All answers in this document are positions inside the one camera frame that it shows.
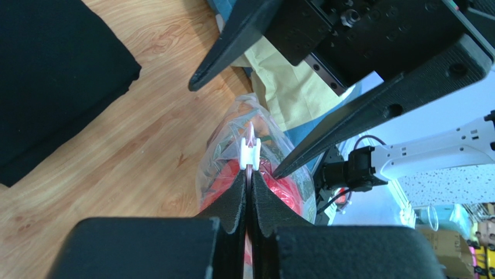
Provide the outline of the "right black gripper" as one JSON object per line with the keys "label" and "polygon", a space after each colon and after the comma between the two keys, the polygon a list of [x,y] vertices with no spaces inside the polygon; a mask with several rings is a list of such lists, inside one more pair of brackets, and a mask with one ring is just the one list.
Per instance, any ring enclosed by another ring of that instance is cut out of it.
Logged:
{"label": "right black gripper", "polygon": [[338,95],[373,72],[386,81],[327,115],[273,172],[284,178],[343,140],[483,80],[494,2],[283,1],[267,39]]}

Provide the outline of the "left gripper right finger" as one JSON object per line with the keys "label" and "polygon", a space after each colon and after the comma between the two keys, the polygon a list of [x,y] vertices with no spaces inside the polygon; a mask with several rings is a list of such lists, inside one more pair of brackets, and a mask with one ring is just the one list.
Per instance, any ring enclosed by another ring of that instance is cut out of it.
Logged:
{"label": "left gripper right finger", "polygon": [[316,226],[254,173],[254,278],[443,278],[429,241],[402,226]]}

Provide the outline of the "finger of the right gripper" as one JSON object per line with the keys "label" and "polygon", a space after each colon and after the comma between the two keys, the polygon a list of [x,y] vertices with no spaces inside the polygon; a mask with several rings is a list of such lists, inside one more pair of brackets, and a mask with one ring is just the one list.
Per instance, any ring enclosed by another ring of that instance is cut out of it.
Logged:
{"label": "finger of the right gripper", "polygon": [[192,75],[188,89],[200,90],[219,75],[267,31],[281,0],[236,1],[225,26]]}

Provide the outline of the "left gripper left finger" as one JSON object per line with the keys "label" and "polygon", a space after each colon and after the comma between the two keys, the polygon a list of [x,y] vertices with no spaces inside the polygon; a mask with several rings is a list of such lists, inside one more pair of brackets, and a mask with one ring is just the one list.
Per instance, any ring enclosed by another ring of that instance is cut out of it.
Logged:
{"label": "left gripper left finger", "polygon": [[51,278],[242,278],[245,175],[195,217],[92,217],[66,237]]}

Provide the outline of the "red fake apple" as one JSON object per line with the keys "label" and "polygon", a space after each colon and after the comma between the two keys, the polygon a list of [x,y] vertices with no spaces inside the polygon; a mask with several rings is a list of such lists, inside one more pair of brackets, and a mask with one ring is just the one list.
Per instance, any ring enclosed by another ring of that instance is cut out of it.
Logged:
{"label": "red fake apple", "polygon": [[203,211],[228,190],[239,173],[237,159],[229,160],[218,174],[201,189],[200,211]]}

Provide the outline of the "clear zip top bag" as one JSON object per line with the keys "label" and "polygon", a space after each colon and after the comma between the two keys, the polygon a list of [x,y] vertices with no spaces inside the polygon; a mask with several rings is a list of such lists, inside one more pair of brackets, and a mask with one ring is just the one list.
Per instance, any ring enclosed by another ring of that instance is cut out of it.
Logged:
{"label": "clear zip top bag", "polygon": [[[213,177],[229,160],[237,159],[239,173],[245,175],[246,211],[243,220],[246,231],[242,278],[254,278],[251,239],[253,175],[260,173],[260,162],[267,160],[272,164],[272,176],[274,177],[275,168],[292,149],[293,145],[290,140],[275,124],[268,111],[259,104],[254,94],[236,98],[207,142],[206,153],[199,163],[196,175],[199,206],[202,187],[206,187],[210,179],[213,180]],[[287,177],[290,177],[297,184],[303,199],[301,217],[314,225],[316,218],[315,189],[310,172],[304,167]]]}

